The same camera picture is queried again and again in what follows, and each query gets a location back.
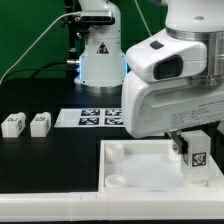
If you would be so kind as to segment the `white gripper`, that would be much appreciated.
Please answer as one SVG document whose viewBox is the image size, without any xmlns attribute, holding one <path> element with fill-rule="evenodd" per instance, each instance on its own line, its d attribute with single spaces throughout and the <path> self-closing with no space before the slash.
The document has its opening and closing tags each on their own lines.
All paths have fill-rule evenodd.
<svg viewBox="0 0 224 224">
<path fill-rule="evenodd" d="M 142 138 L 170 131 L 173 150 L 181 154 L 185 140 L 175 129 L 224 119 L 224 85 L 193 87 L 186 78 L 147 83 L 130 72 L 123 83 L 121 107 L 130 135 Z"/>
</svg>

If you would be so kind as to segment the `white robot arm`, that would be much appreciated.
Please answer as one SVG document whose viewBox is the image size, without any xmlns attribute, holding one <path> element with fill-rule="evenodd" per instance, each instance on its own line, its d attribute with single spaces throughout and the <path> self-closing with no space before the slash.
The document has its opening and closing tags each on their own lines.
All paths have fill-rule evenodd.
<svg viewBox="0 0 224 224">
<path fill-rule="evenodd" d="M 122 89 L 122 120 L 142 138 L 224 119 L 224 0 L 155 0 L 165 28 L 123 52 L 120 12 L 107 0 L 79 0 L 90 26 L 75 83 Z"/>
</svg>

